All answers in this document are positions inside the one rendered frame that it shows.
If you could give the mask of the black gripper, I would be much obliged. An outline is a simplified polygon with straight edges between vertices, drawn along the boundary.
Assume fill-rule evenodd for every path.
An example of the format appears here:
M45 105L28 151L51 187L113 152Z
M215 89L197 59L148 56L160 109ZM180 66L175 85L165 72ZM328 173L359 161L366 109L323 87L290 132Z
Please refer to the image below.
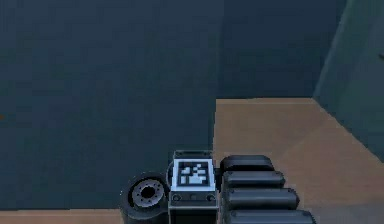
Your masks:
M168 193L162 173L144 172L130 179L120 192L123 224L168 224Z

